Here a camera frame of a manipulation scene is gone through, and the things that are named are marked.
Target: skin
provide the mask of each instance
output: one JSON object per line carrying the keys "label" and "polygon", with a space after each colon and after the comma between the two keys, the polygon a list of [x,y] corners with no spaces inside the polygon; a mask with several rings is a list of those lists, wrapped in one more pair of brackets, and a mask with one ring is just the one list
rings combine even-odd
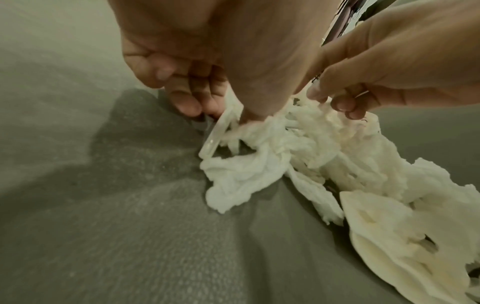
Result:
{"label": "skin", "polygon": [[313,63],[337,0],[109,0],[135,76],[183,114],[218,117],[230,82],[243,120],[283,107]]}
{"label": "skin", "polygon": [[480,102],[480,1],[432,0],[385,10],[322,47],[299,91],[351,119],[378,107]]}

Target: white tissue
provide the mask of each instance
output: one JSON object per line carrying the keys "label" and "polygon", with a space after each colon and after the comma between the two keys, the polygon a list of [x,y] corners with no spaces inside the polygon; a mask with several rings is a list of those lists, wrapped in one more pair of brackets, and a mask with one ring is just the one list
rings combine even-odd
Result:
{"label": "white tissue", "polygon": [[[352,121],[329,104],[297,97],[296,105],[291,100],[264,122],[243,126],[237,123],[240,103],[229,99],[230,130],[214,142],[233,155],[240,141],[256,152],[204,156],[200,168],[213,182],[207,204],[225,213],[285,175],[325,223],[342,225],[346,218],[352,244],[367,266],[407,299],[474,303],[467,294],[478,297],[480,282],[469,278],[466,264],[480,261],[475,187],[456,185],[446,170],[423,159],[403,160],[381,134],[376,115]],[[325,189],[327,179],[343,191],[343,210]]]}

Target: hand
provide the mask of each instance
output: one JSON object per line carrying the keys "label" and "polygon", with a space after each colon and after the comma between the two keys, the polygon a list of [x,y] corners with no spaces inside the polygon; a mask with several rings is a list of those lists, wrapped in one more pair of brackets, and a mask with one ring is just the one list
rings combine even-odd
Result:
{"label": "hand", "polygon": [[227,78],[245,119],[278,111],[311,65],[338,0],[109,0],[123,57],[194,117],[219,116]]}
{"label": "hand", "polygon": [[480,1],[418,1],[387,9],[324,47],[303,79],[307,91],[362,119],[384,106],[480,102]]}

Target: palm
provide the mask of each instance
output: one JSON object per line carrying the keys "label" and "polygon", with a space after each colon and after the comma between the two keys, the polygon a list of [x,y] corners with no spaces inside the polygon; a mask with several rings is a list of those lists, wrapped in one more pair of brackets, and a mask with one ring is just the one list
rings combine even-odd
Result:
{"label": "palm", "polygon": [[167,28],[151,33],[122,33],[125,62],[151,88],[165,87],[183,114],[218,117],[225,108],[227,78],[219,51],[208,33]]}

